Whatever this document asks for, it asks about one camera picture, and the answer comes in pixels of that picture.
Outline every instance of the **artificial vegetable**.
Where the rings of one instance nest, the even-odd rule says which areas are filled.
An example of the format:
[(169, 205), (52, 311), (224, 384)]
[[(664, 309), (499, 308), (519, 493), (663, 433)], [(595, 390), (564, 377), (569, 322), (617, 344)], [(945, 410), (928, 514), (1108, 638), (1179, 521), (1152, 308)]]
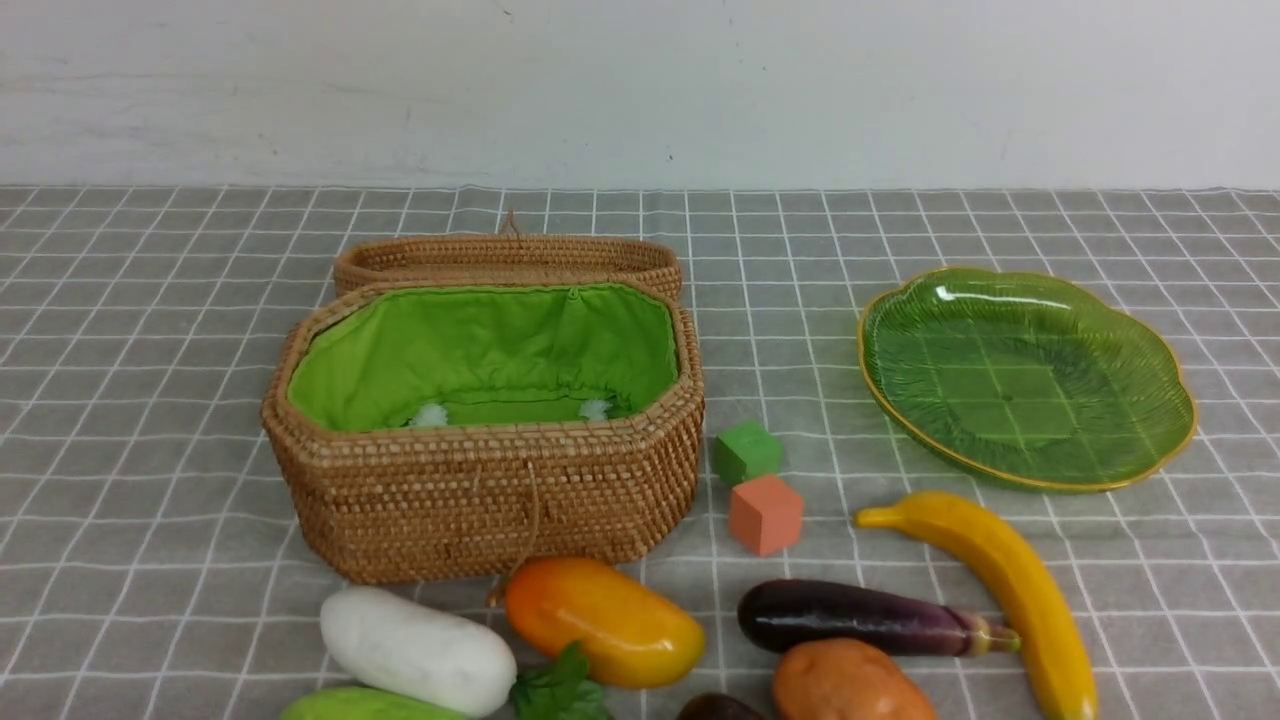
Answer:
[(686, 702), (676, 720), (764, 720), (764, 716), (735, 697), (703, 693)]
[(1094, 720), (1093, 664), (1071, 609), (1018, 530), (984, 507), (945, 492), (916, 492), (860, 511), (863, 528), (893, 528), (960, 559), (987, 585), (1023, 638), (1023, 662), (1048, 720)]
[(703, 626), (666, 597), (604, 562), (538, 559), (504, 589), (507, 619), (548, 657), (580, 641), (591, 679), (622, 688), (675, 683), (698, 665)]
[(893, 660), (851, 638), (800, 643), (773, 671), (782, 720), (937, 720)]
[(521, 673), (511, 688), (518, 720), (611, 720), (604, 691), (588, 679), (589, 662), (579, 643), (553, 664)]
[(755, 646), (786, 652), (809, 641), (854, 638), (890, 655), (1016, 652), (1018, 633), (987, 620), (887, 592), (826, 580), (767, 580), (737, 603)]
[(506, 705), (516, 656), (492, 629), (381, 588), (352, 585), (320, 606), (334, 661), (366, 685), (486, 717)]
[(289, 703), (280, 720), (467, 720), (466, 715), (374, 688), (325, 688)]

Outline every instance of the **wicker basket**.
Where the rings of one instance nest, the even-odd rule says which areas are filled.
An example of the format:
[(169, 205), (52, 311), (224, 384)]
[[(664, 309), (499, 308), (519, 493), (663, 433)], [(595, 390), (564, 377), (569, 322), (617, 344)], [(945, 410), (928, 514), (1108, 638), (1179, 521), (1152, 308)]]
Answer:
[(494, 574), (526, 555), (630, 562), (653, 550), (694, 500), (705, 409), (701, 360), (687, 310), (640, 282), (611, 282), (668, 307), (678, 374), (639, 414), (607, 421), (338, 433), (287, 400), (311, 340), (384, 292), (553, 283), (507, 273), (375, 283), (298, 323), (261, 418), (307, 544), (364, 584)]
[(435, 234), (357, 245), (333, 266), (338, 297), (375, 282), (521, 277), (571, 279), (589, 273), (632, 279), (680, 300), (682, 275), (669, 247), (639, 240), (571, 234)]

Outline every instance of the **white wall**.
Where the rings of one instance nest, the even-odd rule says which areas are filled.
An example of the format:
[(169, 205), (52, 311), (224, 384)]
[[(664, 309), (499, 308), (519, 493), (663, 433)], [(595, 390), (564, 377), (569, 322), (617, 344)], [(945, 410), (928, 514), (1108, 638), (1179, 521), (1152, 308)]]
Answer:
[(0, 183), (1280, 187), (1276, 0), (0, 0)]

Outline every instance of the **gold rim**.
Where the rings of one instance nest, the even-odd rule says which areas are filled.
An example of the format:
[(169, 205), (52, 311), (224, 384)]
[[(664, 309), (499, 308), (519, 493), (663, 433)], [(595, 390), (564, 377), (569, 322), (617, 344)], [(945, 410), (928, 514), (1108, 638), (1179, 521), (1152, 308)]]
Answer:
[[(893, 404), (890, 402), (890, 400), (887, 397), (884, 397), (884, 395), (879, 391), (878, 387), (876, 387), (874, 380), (872, 380), (870, 373), (868, 373), (868, 370), (867, 370), (867, 345), (865, 345), (865, 342), (864, 342), (863, 338), (867, 337), (867, 318), (869, 318), (872, 315), (872, 311), (883, 300), (887, 300), (888, 297), (902, 292), (908, 287), (915, 284), (919, 281), (923, 281), (924, 278), (928, 278), (931, 275), (936, 275), (936, 274), (940, 274), (940, 273), (954, 272), (954, 270), (979, 272), (979, 273), (987, 273), (987, 274), (991, 274), (991, 275), (1004, 275), (1004, 277), (1027, 277), (1027, 278), (1047, 279), (1047, 281), (1056, 282), (1056, 283), (1064, 284), (1066, 287), (1070, 287), (1074, 291), (1080, 292), (1080, 293), (1088, 296), (1094, 302), (1102, 305), (1103, 307), (1106, 307), (1111, 313), (1115, 313), (1117, 315), (1123, 315), (1125, 318), (1129, 318), (1134, 323), (1138, 323), (1138, 325), (1140, 325), (1143, 329), (1146, 329), (1147, 332), (1149, 332), (1152, 336), (1156, 337), (1156, 340), (1160, 341), (1160, 343), (1165, 347), (1165, 351), (1169, 352), (1169, 356), (1174, 361), (1174, 370), (1178, 373), (1178, 387), (1181, 388), (1183, 395), (1187, 396), (1187, 400), (1188, 400), (1188, 402), (1190, 402), (1190, 406), (1192, 406), (1192, 423), (1190, 423), (1190, 428), (1187, 432), (1187, 437), (1184, 437), (1181, 439), (1181, 442), (1178, 443), (1176, 447), (1174, 447), (1172, 450), (1170, 450), (1169, 452), (1166, 452), (1165, 455), (1162, 455), (1160, 457), (1160, 460), (1155, 465), (1152, 465), (1152, 468), (1149, 470), (1144, 470), (1143, 473), (1139, 473), (1139, 474), (1133, 475), (1130, 478), (1124, 478), (1121, 480), (1112, 480), (1110, 483), (1094, 483), (1094, 484), (1088, 484), (1088, 486), (1074, 484), (1074, 483), (1062, 483), (1062, 482), (1056, 482), (1056, 480), (1038, 480), (1036, 478), (1024, 478), (1021, 475), (1014, 475), (1011, 473), (1006, 473), (1004, 470), (997, 470), (996, 468), (989, 468), (987, 465), (983, 465), (982, 462), (978, 462), (975, 460), (965, 457), (964, 455), (960, 455), (959, 452), (951, 450), (950, 447), (943, 446), (938, 441), (936, 441), (932, 437), (929, 437), (927, 433), (924, 433), (924, 430), (922, 430), (920, 428), (918, 428), (914, 423), (911, 423), (901, 413), (899, 413), (897, 409), (893, 407)], [(896, 287), (896, 288), (893, 288), (893, 290), (891, 290), (888, 292), (881, 293), (879, 296), (876, 297), (876, 300), (872, 300), (867, 305), (867, 309), (861, 313), (861, 316), (858, 319), (858, 370), (859, 370), (859, 373), (861, 373), (863, 382), (867, 383), (868, 389), (872, 391), (872, 396), (876, 398), (876, 404), (879, 405), (886, 413), (888, 413), (890, 416), (892, 416), (893, 420), (896, 420), (900, 425), (902, 425), (909, 433), (911, 433), (911, 436), (915, 439), (923, 442), (925, 446), (931, 447), (932, 450), (936, 450), (936, 451), (941, 452), (942, 455), (945, 455), (945, 456), (955, 460), (956, 462), (959, 462), (960, 465), (963, 465), (965, 468), (969, 468), (969, 469), (973, 469), (973, 470), (978, 470), (980, 473), (986, 473), (986, 474), (988, 474), (988, 475), (991, 475), (993, 478), (1005, 480), (1007, 483), (1027, 486), (1027, 487), (1037, 488), (1037, 489), (1051, 489), (1051, 491), (1061, 491), (1061, 492), (1083, 493), (1083, 492), (1107, 492), (1107, 491), (1112, 491), (1112, 489), (1117, 489), (1117, 488), (1132, 486), (1134, 483), (1144, 480), (1144, 479), (1149, 478), (1151, 475), (1156, 474), (1161, 468), (1165, 466), (1165, 464), (1167, 464), (1170, 460), (1172, 460), (1174, 457), (1176, 457), (1181, 451), (1187, 450), (1187, 446), (1190, 445), (1192, 439), (1196, 438), (1196, 429), (1199, 427), (1199, 407), (1196, 404), (1196, 397), (1192, 395), (1190, 388), (1187, 387), (1187, 377), (1183, 374), (1183, 365), (1178, 360), (1178, 354), (1174, 352), (1172, 347), (1170, 347), (1169, 341), (1166, 341), (1164, 336), (1161, 336), (1160, 333), (1157, 333), (1155, 329), (1151, 328), (1151, 325), (1148, 325), (1147, 323), (1142, 322), (1139, 318), (1137, 318), (1134, 315), (1130, 315), (1128, 313), (1123, 313), (1120, 310), (1116, 310), (1115, 307), (1111, 307), (1106, 302), (1102, 302), (1102, 300), (1100, 300), (1096, 295), (1093, 295), (1092, 292), (1084, 290), (1083, 287), (1080, 287), (1080, 286), (1078, 286), (1078, 284), (1075, 284), (1073, 282), (1064, 281), (1062, 278), (1056, 278), (1056, 277), (1050, 275), (1047, 273), (1033, 273), (1033, 272), (1021, 272), (1021, 270), (1012, 272), (1012, 273), (1005, 273), (1005, 272), (1000, 272), (1000, 270), (989, 270), (987, 268), (972, 268), (972, 266), (966, 266), (966, 265), (955, 265), (955, 266), (947, 266), (947, 268), (937, 268), (934, 270), (928, 270), (925, 273), (920, 273), (920, 274), (913, 277), (911, 279), (904, 282), (899, 287)]]

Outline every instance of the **yellow banana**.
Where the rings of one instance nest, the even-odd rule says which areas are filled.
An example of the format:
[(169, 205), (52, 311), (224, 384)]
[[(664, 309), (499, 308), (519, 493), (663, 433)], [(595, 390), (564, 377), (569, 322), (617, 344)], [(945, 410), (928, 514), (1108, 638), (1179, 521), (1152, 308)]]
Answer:
[(1096, 720), (1098, 692), (1071, 609), (1018, 530), (960, 496), (915, 492), (858, 512), (861, 528), (893, 528), (956, 556), (987, 585), (1023, 637), (1023, 662), (1047, 720)]

